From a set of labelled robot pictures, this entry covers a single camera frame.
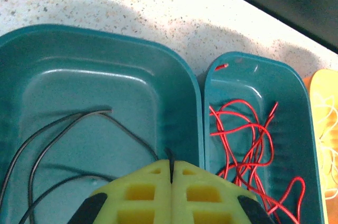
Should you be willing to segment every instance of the teal plastic tray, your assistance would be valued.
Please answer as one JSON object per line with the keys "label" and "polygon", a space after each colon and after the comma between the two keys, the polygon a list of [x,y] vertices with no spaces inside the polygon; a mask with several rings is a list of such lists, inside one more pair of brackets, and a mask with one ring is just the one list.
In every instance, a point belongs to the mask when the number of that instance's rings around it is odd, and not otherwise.
{"label": "teal plastic tray", "polygon": [[[227,68],[215,71],[222,64]],[[324,223],[320,182],[316,159],[311,108],[306,88],[298,74],[289,66],[239,52],[226,53],[217,58],[206,75],[201,76],[204,89],[204,150],[205,168],[217,173],[225,165],[225,154],[215,132],[215,119],[209,117],[209,105],[219,109],[232,99],[245,99],[257,111],[261,123],[265,122],[275,101],[279,102],[276,116],[268,127],[273,137],[275,158],[268,167],[258,169],[268,195],[279,199],[291,179],[301,176],[306,183],[302,204],[302,223]],[[243,105],[233,106],[243,113],[250,113]],[[238,120],[224,120],[229,128],[242,124]],[[229,144],[237,158],[249,149],[249,130],[229,135]],[[263,161],[268,161],[266,153]],[[295,210],[300,186],[291,191],[284,205]],[[293,223],[281,214],[283,224]]]}
{"label": "teal plastic tray", "polygon": [[[17,148],[33,132],[75,111],[111,107],[112,116],[166,158],[204,167],[200,90],[175,52],[144,40],[57,25],[30,26],[0,38],[0,181]],[[27,209],[27,180],[42,146],[64,125],[24,151],[0,216],[18,223]],[[122,176],[153,161],[119,128],[90,117],[47,153],[34,182],[35,198],[72,175],[55,165]],[[37,223],[67,223],[94,189],[84,179],[63,185],[36,208]]]}

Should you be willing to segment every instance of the white surface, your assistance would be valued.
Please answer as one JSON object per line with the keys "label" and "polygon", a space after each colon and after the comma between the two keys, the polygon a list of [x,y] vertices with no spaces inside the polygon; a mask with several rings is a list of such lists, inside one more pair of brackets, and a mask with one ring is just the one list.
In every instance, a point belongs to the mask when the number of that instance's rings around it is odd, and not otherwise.
{"label": "white surface", "polygon": [[337,54],[242,0],[0,0],[0,22],[0,35],[57,23],[156,41],[196,74],[228,51],[286,62],[301,77],[338,70]]}

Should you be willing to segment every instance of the white string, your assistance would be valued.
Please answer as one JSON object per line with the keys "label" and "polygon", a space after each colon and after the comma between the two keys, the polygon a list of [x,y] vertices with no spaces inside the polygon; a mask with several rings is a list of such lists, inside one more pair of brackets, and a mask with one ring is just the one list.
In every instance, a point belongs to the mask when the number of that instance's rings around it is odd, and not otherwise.
{"label": "white string", "polygon": [[[323,132],[323,134],[319,137],[318,139],[318,144],[322,153],[322,164],[321,166],[321,176],[322,176],[322,180],[324,180],[324,184],[322,184],[322,186],[324,187],[324,192],[325,194],[327,192],[333,192],[335,191],[335,193],[332,196],[325,196],[326,200],[330,200],[330,199],[334,199],[337,195],[338,195],[338,187],[337,188],[327,188],[328,187],[328,182],[327,182],[327,175],[331,175],[331,178],[333,179],[334,183],[338,186],[338,181],[336,181],[335,176],[334,176],[334,171],[336,172],[336,174],[338,175],[338,168],[335,164],[335,156],[338,156],[338,152],[336,150],[334,150],[331,147],[328,146],[324,146],[323,145],[323,139],[334,129],[334,127],[338,124],[338,111],[337,109],[334,107],[334,96],[329,96],[328,98],[324,99],[319,93],[315,93],[316,96],[319,97],[319,99],[321,100],[322,104],[316,105],[316,108],[330,108],[330,111],[328,112],[328,114],[321,118],[319,121],[317,121],[317,124],[322,123],[323,121],[327,120],[332,112],[334,112],[336,114],[336,121],[334,122],[334,124],[327,130],[325,130]],[[331,105],[326,104],[326,102],[328,100],[332,99]],[[329,174],[325,174],[324,173],[324,158],[325,156],[325,151],[330,151],[330,173]]]}

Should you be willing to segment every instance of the red wire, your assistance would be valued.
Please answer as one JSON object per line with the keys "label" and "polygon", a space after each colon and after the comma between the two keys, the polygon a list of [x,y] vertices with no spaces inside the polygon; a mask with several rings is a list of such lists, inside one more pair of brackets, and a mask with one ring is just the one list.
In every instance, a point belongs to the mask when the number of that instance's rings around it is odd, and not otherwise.
{"label": "red wire", "polygon": [[[234,112],[234,111],[227,111],[225,110],[227,107],[229,107],[230,105],[233,104],[244,104],[246,105],[252,112],[256,123],[253,123],[247,116],[238,113],[238,112]],[[261,125],[259,123],[259,119],[258,119],[258,115],[255,111],[255,109],[251,106],[250,103],[248,103],[245,100],[241,100],[241,99],[236,99],[236,100],[232,100],[226,104],[224,104],[219,111],[215,111],[211,106],[210,106],[210,116],[214,116],[216,118],[216,128],[217,128],[217,132],[214,133],[210,133],[210,136],[219,136],[221,138],[221,141],[223,143],[224,146],[224,150],[226,153],[226,165],[225,167],[218,173],[219,176],[222,176],[224,179],[227,178],[228,176],[228,172],[230,169],[236,168],[236,177],[234,179],[234,183],[237,184],[238,186],[241,186],[242,183],[247,187],[248,190],[253,191],[255,193],[257,193],[261,199],[262,202],[264,204],[264,208],[266,209],[266,211],[268,212],[268,214],[273,214],[276,218],[276,220],[278,221],[278,223],[280,222],[279,216],[276,213],[276,210],[278,208],[280,208],[281,210],[283,210],[283,212],[285,214],[287,214],[294,223],[296,224],[300,224],[300,217],[301,217],[301,204],[302,204],[302,200],[305,194],[305,182],[304,180],[297,176],[295,178],[293,178],[290,182],[290,184],[288,185],[285,193],[282,195],[282,197],[280,198],[280,200],[275,200],[271,197],[269,197],[268,195],[266,195],[264,186],[261,182],[260,177],[257,174],[257,168],[258,167],[264,167],[264,166],[268,166],[272,163],[273,159],[274,159],[274,145],[273,145],[273,140],[272,137],[269,133],[269,131],[267,130],[267,127],[269,126],[270,122],[272,121],[272,119],[274,118],[274,113],[276,111],[276,108],[278,106],[278,103],[276,102],[275,105],[273,106],[271,112],[268,115],[268,118],[263,125]],[[247,124],[244,124],[242,126],[239,126],[237,128],[234,129],[230,129],[230,130],[224,130],[224,126],[222,123],[222,120],[220,119],[221,115],[231,115],[231,116],[236,116],[241,118],[242,120],[244,120]],[[232,133],[236,133],[242,129],[245,128],[251,128],[251,132],[252,132],[252,140],[251,140],[251,148],[247,151],[247,153],[245,154],[244,158],[241,161],[237,161],[232,149],[230,148],[230,145],[228,143],[228,139],[227,139],[227,135],[228,134],[232,134]],[[258,129],[259,132],[259,136],[256,139],[256,128]],[[268,162],[266,163],[262,163],[261,159],[264,155],[264,135],[267,136],[268,138],[268,143],[269,143],[269,148],[270,148],[270,159]],[[248,176],[248,181],[246,182],[243,179],[243,176],[247,173],[250,172],[249,176]],[[255,181],[256,187],[253,187],[252,181]],[[299,181],[302,185],[302,190],[301,190],[301,194],[298,198],[298,202],[297,202],[297,218],[288,210],[285,208],[285,206],[283,206],[283,202],[286,200],[287,196],[290,194],[290,191],[294,185],[294,183],[296,181]]]}

